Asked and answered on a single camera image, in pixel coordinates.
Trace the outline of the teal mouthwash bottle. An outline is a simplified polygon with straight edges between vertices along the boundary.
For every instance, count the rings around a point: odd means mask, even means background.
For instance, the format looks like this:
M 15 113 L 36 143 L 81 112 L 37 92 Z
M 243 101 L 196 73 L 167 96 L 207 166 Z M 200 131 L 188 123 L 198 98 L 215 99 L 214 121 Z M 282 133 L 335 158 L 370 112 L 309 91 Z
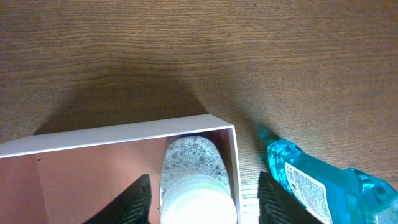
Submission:
M 263 205 L 269 176 L 322 223 L 397 223 L 397 191 L 385 180 L 323 162 L 265 126 L 256 134 L 267 152 L 268 172 L 259 179 Z

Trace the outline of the purple liquid clear bottle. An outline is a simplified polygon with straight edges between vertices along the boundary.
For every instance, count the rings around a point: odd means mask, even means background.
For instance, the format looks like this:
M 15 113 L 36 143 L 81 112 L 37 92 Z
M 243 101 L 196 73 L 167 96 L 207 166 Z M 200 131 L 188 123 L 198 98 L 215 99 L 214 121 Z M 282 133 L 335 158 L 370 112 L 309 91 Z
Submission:
M 160 177 L 160 222 L 238 222 L 228 172 L 209 139 L 183 137 L 167 148 Z

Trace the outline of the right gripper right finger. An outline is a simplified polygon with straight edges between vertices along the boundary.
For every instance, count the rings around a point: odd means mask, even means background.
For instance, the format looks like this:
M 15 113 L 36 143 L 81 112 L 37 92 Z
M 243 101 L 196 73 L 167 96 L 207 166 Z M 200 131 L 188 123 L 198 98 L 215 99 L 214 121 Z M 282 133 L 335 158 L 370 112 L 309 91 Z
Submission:
M 259 224 L 322 224 L 267 172 L 259 174 Z

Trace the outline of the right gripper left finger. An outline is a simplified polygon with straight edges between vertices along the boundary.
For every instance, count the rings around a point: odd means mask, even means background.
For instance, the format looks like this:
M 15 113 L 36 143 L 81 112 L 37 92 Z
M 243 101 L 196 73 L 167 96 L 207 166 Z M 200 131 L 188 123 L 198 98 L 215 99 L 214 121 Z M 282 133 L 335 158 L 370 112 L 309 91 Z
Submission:
M 84 224 L 149 224 L 151 200 L 150 177 L 143 174 Z

